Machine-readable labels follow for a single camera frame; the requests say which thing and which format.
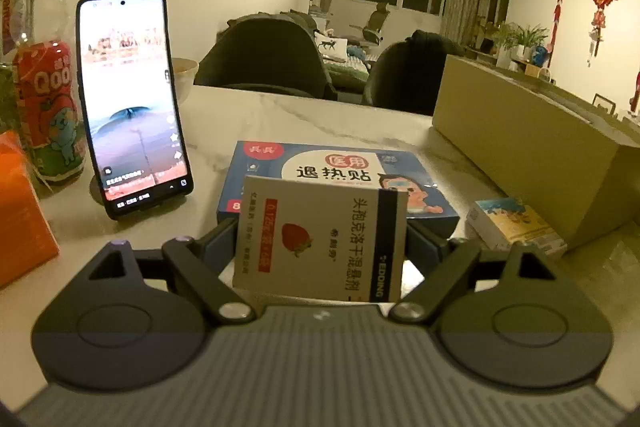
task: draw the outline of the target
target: white pillow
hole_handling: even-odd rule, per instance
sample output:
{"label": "white pillow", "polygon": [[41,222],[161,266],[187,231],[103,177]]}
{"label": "white pillow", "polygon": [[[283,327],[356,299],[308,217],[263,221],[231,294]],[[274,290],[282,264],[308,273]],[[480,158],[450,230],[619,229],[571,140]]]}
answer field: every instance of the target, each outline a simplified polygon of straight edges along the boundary
{"label": "white pillow", "polygon": [[347,39],[334,39],[318,32],[316,32],[315,37],[316,47],[323,57],[337,62],[347,61]]}

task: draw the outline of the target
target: triangular hole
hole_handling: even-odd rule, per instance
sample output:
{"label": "triangular hole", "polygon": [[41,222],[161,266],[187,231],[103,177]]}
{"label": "triangular hole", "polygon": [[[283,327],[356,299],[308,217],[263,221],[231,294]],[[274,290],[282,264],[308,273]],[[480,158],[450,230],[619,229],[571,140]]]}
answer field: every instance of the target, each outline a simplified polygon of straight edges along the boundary
{"label": "triangular hole", "polygon": [[549,269],[532,253],[522,254],[522,261],[520,262],[520,272],[518,273],[518,276],[523,279],[543,279],[547,281],[556,280],[556,277],[554,277]]}
{"label": "triangular hole", "polygon": [[100,266],[89,276],[92,281],[100,279],[116,279],[124,277],[124,264],[122,263],[122,254],[120,252],[111,252],[105,257]]}

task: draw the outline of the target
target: blue box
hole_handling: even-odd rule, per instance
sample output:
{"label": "blue box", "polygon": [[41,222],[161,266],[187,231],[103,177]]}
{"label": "blue box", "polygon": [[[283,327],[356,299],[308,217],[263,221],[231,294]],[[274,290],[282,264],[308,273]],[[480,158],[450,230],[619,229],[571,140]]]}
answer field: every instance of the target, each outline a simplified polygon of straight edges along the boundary
{"label": "blue box", "polygon": [[418,158],[405,151],[241,141],[218,203],[218,222],[240,212],[244,177],[409,190],[407,217],[448,238],[460,220]]}

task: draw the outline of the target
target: ribbed gray surface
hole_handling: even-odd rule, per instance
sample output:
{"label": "ribbed gray surface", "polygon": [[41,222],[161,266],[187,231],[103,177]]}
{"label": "ribbed gray surface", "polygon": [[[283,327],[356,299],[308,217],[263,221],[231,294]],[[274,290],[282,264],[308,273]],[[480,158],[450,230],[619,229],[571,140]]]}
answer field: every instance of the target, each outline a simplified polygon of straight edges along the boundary
{"label": "ribbed gray surface", "polygon": [[324,311],[269,308],[218,330],[196,363],[160,384],[113,395],[52,385],[19,415],[31,427],[609,427],[624,416],[591,386],[494,391],[377,307]]}

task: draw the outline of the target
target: plastic bottle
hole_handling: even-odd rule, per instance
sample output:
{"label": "plastic bottle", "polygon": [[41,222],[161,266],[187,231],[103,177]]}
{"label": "plastic bottle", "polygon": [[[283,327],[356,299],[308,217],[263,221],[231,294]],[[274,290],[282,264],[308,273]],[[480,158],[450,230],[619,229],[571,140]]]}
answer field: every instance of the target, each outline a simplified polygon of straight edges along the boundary
{"label": "plastic bottle", "polygon": [[14,68],[15,41],[10,32],[11,14],[16,0],[0,0],[2,8],[0,23],[0,133],[9,129],[19,130],[18,111],[15,101]]}
{"label": "plastic bottle", "polygon": [[15,82],[25,146],[40,177],[53,183],[81,172],[84,155],[71,49],[63,41],[68,20],[66,0],[17,0],[10,24],[18,44]]}

